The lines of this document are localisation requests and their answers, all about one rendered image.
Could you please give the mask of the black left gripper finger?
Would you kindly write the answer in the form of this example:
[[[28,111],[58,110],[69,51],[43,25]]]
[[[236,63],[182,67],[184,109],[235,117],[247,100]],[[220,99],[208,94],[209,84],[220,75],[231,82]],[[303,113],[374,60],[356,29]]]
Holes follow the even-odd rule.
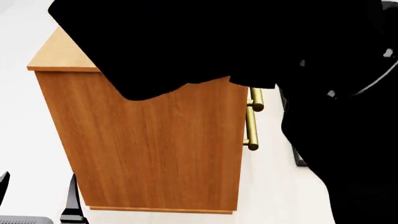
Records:
[[[61,224],[89,224],[80,204],[76,175],[73,174],[68,189],[67,203],[60,216]]]
[[[9,179],[10,179],[10,173],[6,171],[3,173],[2,176],[0,176],[0,206],[2,204],[2,201],[4,200],[4,196],[7,192],[7,188],[9,185]]]

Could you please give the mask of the brown wooden cabinet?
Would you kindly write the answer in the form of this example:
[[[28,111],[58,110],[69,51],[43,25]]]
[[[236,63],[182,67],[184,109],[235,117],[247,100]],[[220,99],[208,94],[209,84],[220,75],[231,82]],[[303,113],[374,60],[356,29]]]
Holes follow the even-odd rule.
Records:
[[[220,78],[123,98],[61,28],[27,66],[93,210],[237,209],[248,89]]]

